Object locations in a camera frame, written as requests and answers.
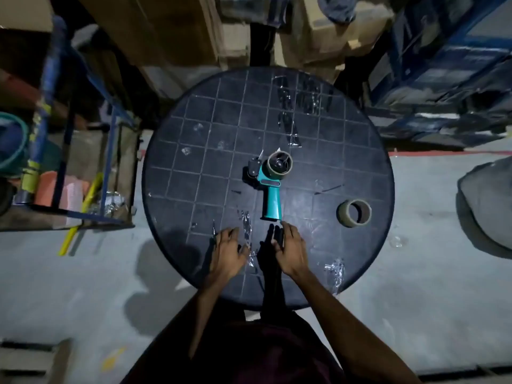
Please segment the person's left hand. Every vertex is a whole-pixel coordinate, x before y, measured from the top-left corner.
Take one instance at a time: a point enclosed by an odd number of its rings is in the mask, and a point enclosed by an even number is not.
[[[211,257],[210,274],[228,282],[235,276],[249,258],[249,247],[244,245],[238,253],[239,228],[222,230],[215,239],[217,244]]]

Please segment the person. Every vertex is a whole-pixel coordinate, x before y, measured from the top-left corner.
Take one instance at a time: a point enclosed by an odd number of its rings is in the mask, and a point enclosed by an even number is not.
[[[164,382],[170,377],[173,382],[244,384],[419,383],[309,270],[306,243],[297,227],[284,221],[282,226],[283,246],[270,235],[258,253],[266,286],[260,320],[246,322],[240,307],[219,298],[249,256],[247,246],[239,251],[238,228],[222,230],[215,237],[204,284],[122,384]],[[303,292],[339,364],[310,325],[286,307],[281,270]]]

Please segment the yellow handle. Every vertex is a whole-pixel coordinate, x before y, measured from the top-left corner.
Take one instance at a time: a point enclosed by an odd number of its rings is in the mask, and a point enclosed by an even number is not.
[[[98,190],[98,188],[101,187],[102,182],[103,182],[103,174],[99,173],[96,175],[96,178],[94,178],[93,183],[89,187],[89,191],[87,192],[86,198],[83,200],[82,213],[87,213],[87,211],[89,210],[89,206],[91,206],[94,195],[96,194],[96,191]],[[66,238],[64,239],[64,242],[62,243],[61,249],[59,251],[59,256],[66,255],[67,250],[69,249],[69,245],[71,245],[71,242],[73,241],[73,237],[75,236],[76,232],[78,232],[78,226],[73,226],[67,232]]]

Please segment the grid pattern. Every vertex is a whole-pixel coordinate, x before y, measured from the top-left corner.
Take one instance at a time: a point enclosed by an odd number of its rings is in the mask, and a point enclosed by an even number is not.
[[[291,131],[283,118],[291,119]],[[290,133],[300,146],[290,146]],[[267,157],[277,148],[293,157],[280,189],[283,218],[308,243],[310,267],[324,285],[332,288],[325,265],[342,259],[342,290],[380,251],[391,224],[394,182],[370,120],[332,85],[300,71],[230,70],[180,99],[155,131],[144,163],[144,205],[153,233],[192,284],[200,285],[208,272],[213,225],[240,227],[242,244],[241,211],[248,211],[253,250],[259,249],[271,222],[261,219],[263,191],[244,183],[242,173],[262,150]],[[371,224],[353,229],[339,224],[336,208],[350,198],[370,203]],[[256,258],[252,264],[223,296],[259,308],[264,281]],[[291,307],[307,304],[287,277],[283,288]]]

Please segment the dark fabric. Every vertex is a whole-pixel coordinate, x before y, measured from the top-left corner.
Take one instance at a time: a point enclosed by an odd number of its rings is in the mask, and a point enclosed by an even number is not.
[[[329,20],[335,23],[350,23],[355,18],[357,0],[318,0],[318,6]]]
[[[191,364],[194,381],[346,382],[329,350],[295,312],[283,308],[261,317],[245,322],[243,310],[232,303],[216,305]]]

